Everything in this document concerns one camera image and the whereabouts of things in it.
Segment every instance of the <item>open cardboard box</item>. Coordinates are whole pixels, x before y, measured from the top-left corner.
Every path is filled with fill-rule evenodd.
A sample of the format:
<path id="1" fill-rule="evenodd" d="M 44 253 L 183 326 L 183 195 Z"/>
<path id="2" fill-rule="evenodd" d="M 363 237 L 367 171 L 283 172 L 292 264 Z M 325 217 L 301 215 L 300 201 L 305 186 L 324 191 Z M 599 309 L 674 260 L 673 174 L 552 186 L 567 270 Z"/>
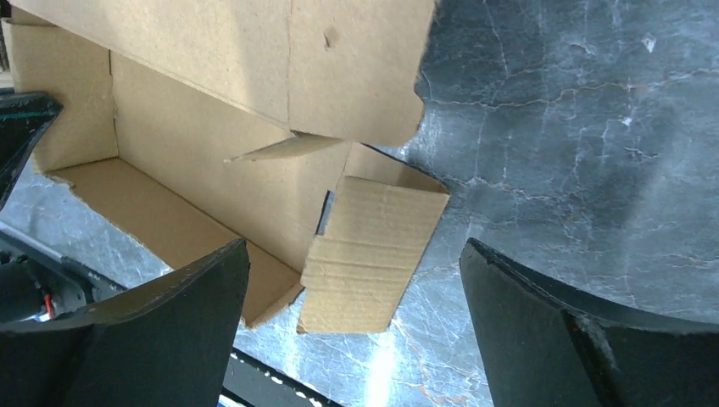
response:
<path id="1" fill-rule="evenodd" d="M 415 132 L 421 105 L 402 102 L 419 101 L 406 95 L 433 2 L 417 2 L 419 11 L 390 1 L 323 8 L 292 2 L 320 13 L 318 24 L 335 21 L 320 25 L 344 27 L 344 35 L 320 30 L 321 51 L 347 59 L 337 66 L 319 61 L 325 81 L 302 43 L 315 30 L 311 15 L 293 20 L 297 14 L 284 14 L 290 2 L 204 2 L 213 19 L 187 21 L 197 2 L 11 3 L 34 14 L 16 8 L 3 22 L 16 91 L 47 91 L 65 107 L 34 152 L 39 171 L 70 185 L 173 268 L 238 236 L 248 239 L 252 268 L 242 317 L 249 327 L 306 287 L 298 332 L 387 328 L 449 196 L 440 182 L 353 141 L 398 144 Z M 223 9 L 234 17 L 238 10 L 254 14 L 227 20 Z M 186 26 L 155 32 L 153 24 L 167 24 L 153 21 L 157 10 Z M 292 30 L 284 40 L 257 30 L 239 36 L 260 59 L 254 63 L 222 55 L 212 42 L 248 26 L 293 25 L 307 32 Z M 396 53 L 384 54 L 387 39 L 365 44 L 389 28 L 408 30 L 392 38 Z M 296 60 L 287 64 L 289 48 Z M 268 68 L 276 59 L 282 75 Z M 294 65 L 306 75 L 300 81 L 291 78 Z M 216 75 L 222 72 L 232 75 Z M 344 99 L 327 104 L 330 94 Z"/>

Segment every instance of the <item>cardboard box bottom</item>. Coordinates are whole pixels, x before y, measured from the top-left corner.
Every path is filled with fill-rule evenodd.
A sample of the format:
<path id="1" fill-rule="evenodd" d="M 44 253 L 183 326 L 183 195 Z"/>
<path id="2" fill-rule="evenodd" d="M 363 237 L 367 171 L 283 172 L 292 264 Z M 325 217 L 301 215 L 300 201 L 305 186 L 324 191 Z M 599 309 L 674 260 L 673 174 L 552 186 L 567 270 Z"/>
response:
<path id="1" fill-rule="evenodd" d="M 122 159 L 105 159 L 50 174 L 107 220 L 121 226 L 176 269 L 238 235 Z M 300 275 L 248 242 L 251 259 L 242 318 L 257 326 L 301 292 Z"/>

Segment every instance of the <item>cardboard flap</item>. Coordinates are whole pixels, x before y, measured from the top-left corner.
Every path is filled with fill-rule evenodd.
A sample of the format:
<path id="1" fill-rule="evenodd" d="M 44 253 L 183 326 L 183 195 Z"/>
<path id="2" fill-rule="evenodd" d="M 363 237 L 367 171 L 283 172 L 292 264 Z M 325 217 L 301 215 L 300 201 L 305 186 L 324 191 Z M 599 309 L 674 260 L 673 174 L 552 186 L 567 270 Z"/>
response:
<path id="1" fill-rule="evenodd" d="M 231 157 L 226 162 L 233 161 L 257 161 L 261 159 L 289 159 L 305 154 L 314 153 L 323 148 L 329 148 L 343 142 L 337 138 L 317 136 L 293 131 L 293 137 L 276 142 L 267 147 Z"/>
<path id="2" fill-rule="evenodd" d="M 325 137 L 400 146 L 434 0 L 12 0 L 235 107 Z"/>
<path id="3" fill-rule="evenodd" d="M 424 104 L 415 82 L 434 0 L 294 0 L 290 126 L 322 136 L 399 147 Z"/>
<path id="4" fill-rule="evenodd" d="M 298 332 L 387 329 L 448 198 L 343 177 L 305 263 Z"/>
<path id="5" fill-rule="evenodd" d="M 15 91 L 49 92 L 64 105 L 33 152 L 37 169 L 117 156 L 108 50 L 58 27 L 15 19 L 3 21 L 3 34 Z"/>
<path id="6" fill-rule="evenodd" d="M 54 171 L 90 208 L 133 236 L 173 269 L 192 263 L 238 235 L 121 159 Z M 249 327 L 298 285 L 299 274 L 248 242 L 252 266 L 242 317 Z"/>

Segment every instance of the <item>small hole in cardboard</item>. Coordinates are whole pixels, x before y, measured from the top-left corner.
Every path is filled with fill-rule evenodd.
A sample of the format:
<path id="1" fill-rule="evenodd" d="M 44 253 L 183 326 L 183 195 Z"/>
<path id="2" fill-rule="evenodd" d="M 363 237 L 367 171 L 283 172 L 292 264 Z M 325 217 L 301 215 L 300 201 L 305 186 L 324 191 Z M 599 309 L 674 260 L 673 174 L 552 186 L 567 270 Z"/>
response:
<path id="1" fill-rule="evenodd" d="M 334 48 L 337 45 L 337 42 L 339 41 L 339 31 L 333 26 L 327 27 L 327 29 L 324 32 L 325 35 L 325 50 L 329 50 L 330 48 Z"/>

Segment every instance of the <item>black plastic part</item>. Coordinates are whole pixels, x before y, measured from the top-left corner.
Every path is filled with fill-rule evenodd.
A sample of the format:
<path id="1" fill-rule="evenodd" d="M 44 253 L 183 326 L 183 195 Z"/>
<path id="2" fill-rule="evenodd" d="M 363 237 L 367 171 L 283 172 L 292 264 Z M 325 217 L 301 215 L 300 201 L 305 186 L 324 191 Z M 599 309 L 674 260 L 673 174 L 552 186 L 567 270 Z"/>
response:
<path id="1" fill-rule="evenodd" d="M 41 312 L 42 295 L 25 265 L 0 265 L 0 323 L 22 321 Z"/>
<path id="2" fill-rule="evenodd" d="M 0 209 L 8 202 L 32 149 L 62 108 L 44 92 L 0 96 Z"/>
<path id="3" fill-rule="evenodd" d="M 719 405 L 719 326 L 595 297 L 475 239 L 460 268 L 495 406 Z"/>
<path id="4" fill-rule="evenodd" d="M 73 259 L 62 258 L 57 261 L 40 249 L 1 231 L 0 250 L 9 254 L 12 259 L 17 259 L 19 256 L 25 256 L 28 259 L 20 271 L 26 275 L 32 275 L 42 287 L 52 294 L 56 315 L 74 311 L 87 304 L 111 298 L 125 291 L 120 284 Z M 0 302 L 0 308 L 5 304 L 7 302 Z M 42 304 L 42 300 L 36 304 L 39 306 Z M 0 322 L 17 320 L 0 318 Z"/>
<path id="5" fill-rule="evenodd" d="M 10 2 L 8 0 L 0 0 L 0 17 L 10 17 Z"/>
<path id="6" fill-rule="evenodd" d="M 0 405 L 215 407 L 247 289 L 244 241 L 58 319 L 0 326 Z"/>

